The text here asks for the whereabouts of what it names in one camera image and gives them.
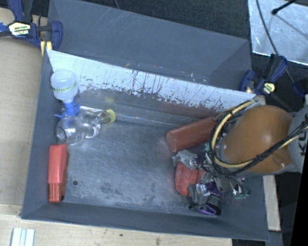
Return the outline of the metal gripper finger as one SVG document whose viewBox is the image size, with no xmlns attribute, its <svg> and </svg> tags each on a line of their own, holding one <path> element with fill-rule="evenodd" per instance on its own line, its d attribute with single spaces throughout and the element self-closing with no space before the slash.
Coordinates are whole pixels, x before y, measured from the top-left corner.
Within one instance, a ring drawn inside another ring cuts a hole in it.
<svg viewBox="0 0 308 246">
<path fill-rule="evenodd" d="M 185 167 L 189 169 L 197 169 L 198 155 L 191 153 L 187 150 L 182 150 L 177 152 L 175 156 L 172 157 L 173 166 L 177 166 L 182 163 Z"/>
<path fill-rule="evenodd" d="M 205 184 L 189 184 L 187 191 L 193 204 L 206 205 L 211 192 Z"/>
</svg>

